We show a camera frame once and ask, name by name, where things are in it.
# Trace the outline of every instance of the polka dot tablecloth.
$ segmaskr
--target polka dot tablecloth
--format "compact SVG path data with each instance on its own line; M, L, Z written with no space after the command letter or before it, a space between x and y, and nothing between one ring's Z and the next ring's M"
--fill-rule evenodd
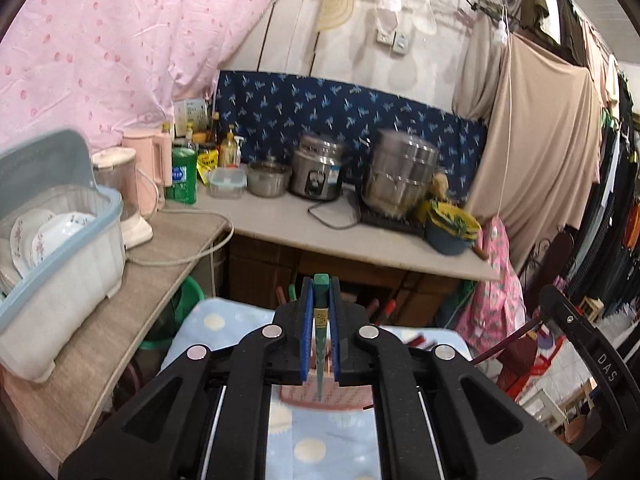
M93 148L201 97L273 0L27 0L0 43L0 147L71 127Z
M237 344L273 319L273 311L214 298L201 301L184 321L162 368L189 346L212 350ZM452 345L471 359L463 339L450 330L385 327L403 341L423 334ZM296 408L271 397L266 480L378 480L378 438L373 410L330 412Z

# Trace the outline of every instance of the blue fabric with bamboo print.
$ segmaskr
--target blue fabric with bamboo print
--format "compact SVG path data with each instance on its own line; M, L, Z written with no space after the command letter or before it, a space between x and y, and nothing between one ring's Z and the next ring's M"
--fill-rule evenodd
M216 110L223 126L238 124L246 139L242 161L290 158L305 132L345 142L345 181L362 179L375 133L395 128L420 135L440 149L450 195L464 199L476 175L486 127L403 97L314 77L268 72L221 72Z

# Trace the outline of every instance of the stainless steel pot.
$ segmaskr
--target stainless steel pot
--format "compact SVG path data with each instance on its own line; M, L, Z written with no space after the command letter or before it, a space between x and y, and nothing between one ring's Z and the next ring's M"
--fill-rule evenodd
M293 155L290 190L314 200L334 200L342 188L346 145L331 137L306 134Z
M289 185L291 168L278 164L274 156L250 162L246 172L246 186L254 195L272 198L282 195Z
M424 199L438 155L420 137L381 131L365 176L364 202L392 218L404 217Z

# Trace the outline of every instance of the kitchen counter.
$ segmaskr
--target kitchen counter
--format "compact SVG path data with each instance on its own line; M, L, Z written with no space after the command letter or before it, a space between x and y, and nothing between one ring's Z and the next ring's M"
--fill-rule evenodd
M166 208L185 208L167 202ZM206 249L226 222L207 214L156 213L151 241L131 253L140 260L187 258ZM101 302L55 359L44 384L5 372L3 387L19 414L18 432L35 449L62 462L94 430L102 407L144 336L197 261L173 267L127 263L122 287Z
M365 224L331 229L307 212L315 202L290 193L261 198L246 190L240 199L221 199L198 185L197 207L228 216L236 233L246 237L376 266L466 280L498 279L493 268L471 250L460 256L444 256L416 236Z

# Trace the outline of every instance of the kettle handle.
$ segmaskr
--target kettle handle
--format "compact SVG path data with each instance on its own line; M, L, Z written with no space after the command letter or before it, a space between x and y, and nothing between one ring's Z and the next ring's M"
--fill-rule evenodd
M167 134L153 136L153 180L160 186L171 186L171 137Z

